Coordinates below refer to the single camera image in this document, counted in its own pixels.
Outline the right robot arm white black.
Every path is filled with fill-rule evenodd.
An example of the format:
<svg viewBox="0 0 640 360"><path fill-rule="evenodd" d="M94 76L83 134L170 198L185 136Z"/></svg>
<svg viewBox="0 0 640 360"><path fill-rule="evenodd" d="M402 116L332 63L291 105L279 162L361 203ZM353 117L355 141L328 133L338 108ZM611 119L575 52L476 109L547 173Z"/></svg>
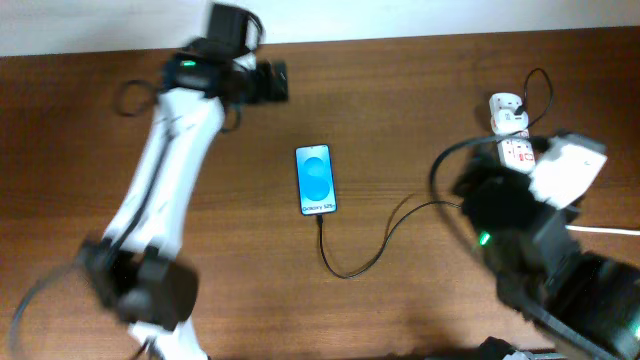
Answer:
<svg viewBox="0 0 640 360"><path fill-rule="evenodd" d="M529 177L472 160L456 180L501 302L579 359L639 356L639 270L581 248L563 210L538 201Z"/></svg>

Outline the blue Galaxy smartphone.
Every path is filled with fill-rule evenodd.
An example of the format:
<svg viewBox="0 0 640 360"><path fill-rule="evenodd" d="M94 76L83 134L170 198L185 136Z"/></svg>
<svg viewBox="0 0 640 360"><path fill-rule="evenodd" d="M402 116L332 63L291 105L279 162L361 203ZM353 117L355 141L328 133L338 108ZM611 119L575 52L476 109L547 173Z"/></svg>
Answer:
<svg viewBox="0 0 640 360"><path fill-rule="evenodd" d="M337 211L330 148L326 144L295 150L300 209L304 216Z"/></svg>

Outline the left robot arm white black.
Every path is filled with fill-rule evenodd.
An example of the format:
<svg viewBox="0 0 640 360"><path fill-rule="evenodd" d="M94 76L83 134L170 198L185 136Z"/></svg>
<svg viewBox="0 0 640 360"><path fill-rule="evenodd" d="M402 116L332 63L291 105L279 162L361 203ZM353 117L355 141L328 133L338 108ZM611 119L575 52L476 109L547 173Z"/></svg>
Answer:
<svg viewBox="0 0 640 360"><path fill-rule="evenodd" d="M258 61L264 26L253 12L211 6L207 31L172 55L148 84L153 117L128 192L78 264L101 305L152 359L205 359L192 313L199 276L177 257L187 208L213 140L237 130L228 111L288 99L286 66Z"/></svg>

